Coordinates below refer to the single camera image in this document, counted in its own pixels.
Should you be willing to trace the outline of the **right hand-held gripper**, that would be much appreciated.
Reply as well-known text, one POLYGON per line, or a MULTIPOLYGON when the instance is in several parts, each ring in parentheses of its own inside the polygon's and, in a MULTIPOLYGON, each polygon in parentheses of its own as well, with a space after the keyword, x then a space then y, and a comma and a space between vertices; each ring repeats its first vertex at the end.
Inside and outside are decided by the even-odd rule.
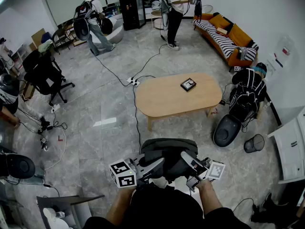
POLYGON ((199 160, 193 158, 185 151, 181 152, 181 158, 190 167, 188 168, 189 177, 186 185, 191 191, 202 181, 208 179, 210 182, 219 180, 224 172, 225 164, 219 161, 206 158, 199 160))

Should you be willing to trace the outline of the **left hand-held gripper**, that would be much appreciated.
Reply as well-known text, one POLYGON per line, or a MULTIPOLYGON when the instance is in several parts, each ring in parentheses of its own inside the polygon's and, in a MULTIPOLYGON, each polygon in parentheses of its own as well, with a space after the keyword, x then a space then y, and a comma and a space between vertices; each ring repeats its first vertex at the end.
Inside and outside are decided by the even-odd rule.
POLYGON ((165 158, 159 158, 149 165, 140 164, 140 159, 128 158, 120 159, 109 164, 111 178, 118 188, 139 186, 141 179, 148 178, 157 172, 165 161, 165 158))

